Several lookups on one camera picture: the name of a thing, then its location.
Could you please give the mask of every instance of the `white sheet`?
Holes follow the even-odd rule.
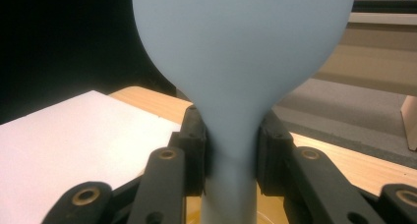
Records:
[[[120,187],[179,129],[95,91],[0,125],[0,223],[40,223],[83,182]]]

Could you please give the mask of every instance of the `light blue object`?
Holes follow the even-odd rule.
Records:
[[[212,144],[202,223],[256,223],[256,134],[313,75],[353,0],[133,0],[155,66],[199,108]]]

